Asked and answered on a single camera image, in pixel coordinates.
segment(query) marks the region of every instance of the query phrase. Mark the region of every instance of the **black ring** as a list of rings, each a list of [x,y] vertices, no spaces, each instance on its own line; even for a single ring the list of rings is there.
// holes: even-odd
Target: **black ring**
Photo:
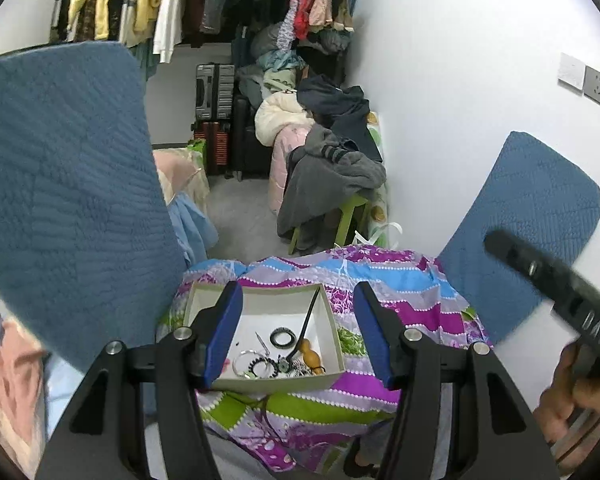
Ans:
[[[268,363],[271,366],[273,366],[273,373],[269,376],[269,377],[261,377],[260,375],[256,374],[256,372],[253,371],[254,367],[256,364],[258,363]],[[256,376],[259,379],[275,379],[278,376],[279,373],[279,368],[278,368],[278,363],[275,362],[273,359],[267,357],[267,358],[262,358],[262,357],[258,357],[257,359],[254,359],[251,364],[249,365],[249,371]]]
[[[276,338],[280,334],[287,334],[291,338],[291,341],[281,345],[280,343],[278,343],[276,341]],[[269,336],[269,341],[271,341],[271,344],[273,346],[275,346],[276,348],[279,348],[281,350],[286,350],[296,344],[296,334],[291,332],[291,330],[289,330],[288,328],[281,326],[280,328],[277,328],[273,332],[271,332],[271,335]]]

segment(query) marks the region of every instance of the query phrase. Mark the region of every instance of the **green plastic stool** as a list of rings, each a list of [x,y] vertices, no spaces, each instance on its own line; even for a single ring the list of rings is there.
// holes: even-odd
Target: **green plastic stool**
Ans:
[[[362,217],[359,218],[358,221],[359,226],[364,226],[366,224],[367,219],[369,218],[369,213],[371,211],[371,203],[369,202],[369,200],[367,200],[364,197],[361,197],[356,193],[340,206],[340,210],[342,211],[342,217],[340,218],[340,224],[338,225],[338,232],[336,233],[336,241],[334,243],[334,247],[342,247],[346,243],[347,234],[349,233],[349,228],[351,227],[351,219],[353,218],[353,213],[359,206],[365,207],[362,213]],[[291,256],[296,250],[296,244],[298,243],[299,237],[300,228],[296,227],[294,229],[294,235],[291,238],[291,243],[289,244],[289,256]]]

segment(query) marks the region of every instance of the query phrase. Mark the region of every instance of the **cardboard box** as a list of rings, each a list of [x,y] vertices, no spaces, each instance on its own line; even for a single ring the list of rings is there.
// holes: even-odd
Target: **cardboard box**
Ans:
[[[234,340],[229,348],[227,358],[234,362],[238,358],[238,370],[246,370],[256,356],[244,355],[243,350],[255,350],[265,354],[264,348],[256,337],[260,335],[270,351],[270,358],[278,360],[278,356],[288,355],[292,349],[275,348],[269,341],[271,332],[279,327],[286,327],[299,337],[304,318],[311,305],[317,285],[295,286],[291,288],[256,288],[243,287],[244,303],[242,315],[235,331]],[[229,364],[218,377],[212,387],[215,390],[231,390],[245,394],[273,394],[276,392],[302,392],[325,390],[344,372],[344,362],[340,349],[340,340],[336,332],[333,313],[329,305],[324,287],[315,301],[304,338],[311,342],[322,361],[326,373],[304,377],[286,377],[279,374],[273,379],[247,379],[237,377]],[[203,308],[216,304],[224,287],[221,285],[195,284],[191,287],[185,310],[185,325],[190,326],[196,315]],[[294,358],[302,358],[300,352]]]

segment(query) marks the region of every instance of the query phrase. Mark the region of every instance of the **gray jacket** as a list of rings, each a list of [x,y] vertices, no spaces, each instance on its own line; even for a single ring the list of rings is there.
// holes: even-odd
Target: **gray jacket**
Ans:
[[[368,198],[386,181],[380,162],[348,150],[331,130],[314,124],[304,146],[293,150],[287,161],[289,175],[278,213],[278,235],[324,215],[355,193]]]

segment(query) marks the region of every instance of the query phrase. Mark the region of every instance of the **person's hand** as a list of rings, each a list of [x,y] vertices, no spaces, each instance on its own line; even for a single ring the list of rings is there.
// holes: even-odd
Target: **person's hand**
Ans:
[[[555,451],[560,457],[600,418],[600,379],[579,379],[573,383],[571,367],[577,356],[576,345],[568,345],[562,350],[560,362],[554,372],[554,382],[542,393],[540,405],[534,411],[542,434],[547,442],[558,442],[569,431],[567,419],[576,406],[592,410],[593,414],[581,430],[568,442]],[[559,464],[560,470],[573,471],[579,466],[600,439],[600,425],[591,436],[578,446]]]

